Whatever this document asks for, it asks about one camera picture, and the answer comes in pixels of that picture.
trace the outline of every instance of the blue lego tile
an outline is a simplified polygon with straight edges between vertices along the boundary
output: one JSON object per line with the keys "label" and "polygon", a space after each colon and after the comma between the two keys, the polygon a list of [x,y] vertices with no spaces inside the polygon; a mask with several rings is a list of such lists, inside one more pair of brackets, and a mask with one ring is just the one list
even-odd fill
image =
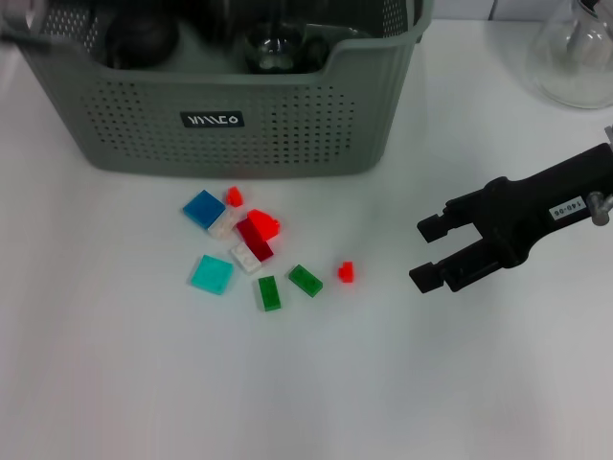
{"label": "blue lego tile", "polygon": [[192,277],[192,285],[221,295],[226,290],[234,266],[215,257],[204,256]]}
{"label": "blue lego tile", "polygon": [[203,190],[183,208],[183,212],[195,223],[208,230],[225,209],[221,201]]}

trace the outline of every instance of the gray plastic basket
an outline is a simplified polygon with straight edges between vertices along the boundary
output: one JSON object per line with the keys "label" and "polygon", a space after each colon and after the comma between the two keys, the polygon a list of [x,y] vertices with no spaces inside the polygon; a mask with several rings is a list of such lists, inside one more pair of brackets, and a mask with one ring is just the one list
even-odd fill
{"label": "gray plastic basket", "polygon": [[[49,53],[22,46],[22,53],[99,168],[253,178],[359,173],[385,150],[432,0],[347,2],[360,7],[348,10],[352,20],[380,37],[337,43],[315,74],[109,69],[92,55],[111,16],[90,17],[87,0],[39,7],[32,34],[51,35],[53,45]],[[244,126],[185,127],[180,115],[226,111],[240,111]]]}

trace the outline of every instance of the perforated basket wall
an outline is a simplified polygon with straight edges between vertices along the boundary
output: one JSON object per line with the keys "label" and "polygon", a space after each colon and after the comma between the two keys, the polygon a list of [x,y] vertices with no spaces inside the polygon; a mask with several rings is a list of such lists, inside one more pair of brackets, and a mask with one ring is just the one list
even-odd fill
{"label": "perforated basket wall", "polygon": [[[357,173],[382,155],[413,46],[413,4],[378,2],[381,38],[336,46],[324,71],[201,76],[107,69],[88,57],[110,16],[55,2],[42,33],[82,46],[23,50],[83,153],[109,170],[196,176]],[[420,5],[421,11],[426,4]],[[240,111],[244,127],[185,127],[181,112]]]}

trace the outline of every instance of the green lego brick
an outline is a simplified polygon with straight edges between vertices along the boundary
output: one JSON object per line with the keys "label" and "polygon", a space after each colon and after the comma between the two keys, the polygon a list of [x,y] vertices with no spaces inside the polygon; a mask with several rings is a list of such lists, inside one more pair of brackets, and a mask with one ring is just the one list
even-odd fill
{"label": "green lego brick", "polygon": [[289,281],[311,297],[315,297],[324,288],[324,284],[311,275],[302,265],[296,265],[288,277]]}
{"label": "green lego brick", "polygon": [[210,256],[204,256],[192,277],[192,285],[221,295],[226,290],[234,266]]}
{"label": "green lego brick", "polygon": [[264,311],[274,311],[281,308],[281,299],[277,290],[274,276],[267,276],[258,280],[260,284],[261,299],[264,303]]}

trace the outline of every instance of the black label on basket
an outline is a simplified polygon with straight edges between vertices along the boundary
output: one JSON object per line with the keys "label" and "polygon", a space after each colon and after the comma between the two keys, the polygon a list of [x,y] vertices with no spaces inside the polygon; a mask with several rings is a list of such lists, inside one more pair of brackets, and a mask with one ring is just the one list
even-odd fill
{"label": "black label on basket", "polygon": [[181,112],[184,127],[244,127],[242,112]]}

